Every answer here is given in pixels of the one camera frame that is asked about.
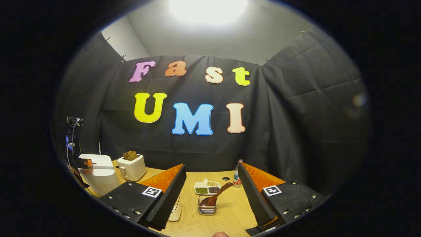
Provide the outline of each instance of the brown spoon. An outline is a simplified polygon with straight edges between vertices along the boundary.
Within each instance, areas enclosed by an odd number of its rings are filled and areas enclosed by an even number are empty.
[[[213,195],[212,197],[207,197],[205,199],[203,199],[200,202],[200,206],[201,207],[213,207],[215,206],[216,203],[216,198],[223,192],[225,191],[227,188],[233,186],[234,184],[231,182],[228,182],[226,184],[224,184],[224,186],[221,187],[221,189],[219,190],[219,192],[217,192],[215,195]]]

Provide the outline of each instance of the table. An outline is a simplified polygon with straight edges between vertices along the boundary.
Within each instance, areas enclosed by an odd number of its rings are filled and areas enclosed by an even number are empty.
[[[126,182],[122,178],[120,170],[116,168],[117,160],[113,162],[114,170],[120,183]],[[137,181],[140,183],[152,175],[163,170],[146,168],[146,173]],[[194,191],[194,185],[205,178],[208,181],[216,181],[221,186],[232,182],[234,171],[223,172],[187,172],[186,182],[180,192],[179,207],[182,207],[180,219],[176,222],[169,221],[162,231],[157,231],[172,237],[211,237],[214,233],[224,231],[232,237],[248,237],[245,231],[257,226],[256,219],[248,203],[244,188],[231,187],[218,197],[218,209],[214,215],[200,215],[197,210],[199,195]],[[100,197],[92,189],[93,195]]]

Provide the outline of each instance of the water bottle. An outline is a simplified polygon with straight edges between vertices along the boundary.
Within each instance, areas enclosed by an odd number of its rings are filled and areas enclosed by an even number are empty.
[[[240,188],[240,187],[242,187],[242,184],[241,184],[241,180],[240,180],[240,178],[238,177],[238,165],[240,164],[240,163],[242,163],[243,162],[243,160],[242,159],[239,159],[238,160],[238,164],[237,164],[237,166],[235,167],[235,170],[234,170],[234,181],[233,181],[233,183],[234,183],[234,188]]]

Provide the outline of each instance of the blue letter m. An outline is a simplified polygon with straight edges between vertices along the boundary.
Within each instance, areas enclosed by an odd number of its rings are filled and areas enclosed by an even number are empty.
[[[189,134],[193,133],[197,124],[199,124],[198,129],[196,129],[197,135],[209,136],[213,134],[211,130],[213,105],[201,104],[195,115],[192,114],[186,103],[175,103],[174,108],[176,109],[176,126],[171,131],[173,134],[181,135],[186,132],[183,129],[183,122]]]

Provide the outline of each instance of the wire basket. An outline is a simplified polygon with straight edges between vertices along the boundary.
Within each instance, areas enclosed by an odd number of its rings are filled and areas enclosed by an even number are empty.
[[[205,198],[207,198],[207,197],[199,194],[199,202],[197,203],[197,208],[199,210],[199,214],[201,214],[201,215],[213,215],[213,214],[215,214],[216,208],[218,207],[218,200],[215,202],[214,207],[201,207],[200,202]]]

